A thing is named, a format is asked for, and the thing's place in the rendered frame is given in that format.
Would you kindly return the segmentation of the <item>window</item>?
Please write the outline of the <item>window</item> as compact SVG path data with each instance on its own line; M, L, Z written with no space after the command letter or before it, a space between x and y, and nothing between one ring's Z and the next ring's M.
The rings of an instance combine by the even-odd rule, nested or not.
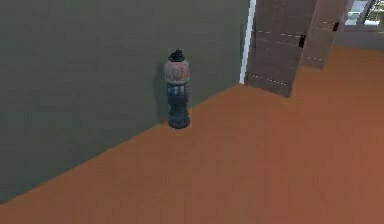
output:
M384 19L384 0L351 0L346 14L347 26L378 27Z

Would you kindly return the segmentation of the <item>white door frame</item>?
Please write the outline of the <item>white door frame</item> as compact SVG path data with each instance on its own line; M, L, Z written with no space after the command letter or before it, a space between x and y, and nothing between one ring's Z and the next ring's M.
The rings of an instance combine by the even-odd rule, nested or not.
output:
M249 0L249 11L246 24L246 32L244 37L243 53L242 53L242 63L239 74L239 84L245 84L245 73L248 62L248 55L252 37L253 21L256 11L257 0Z

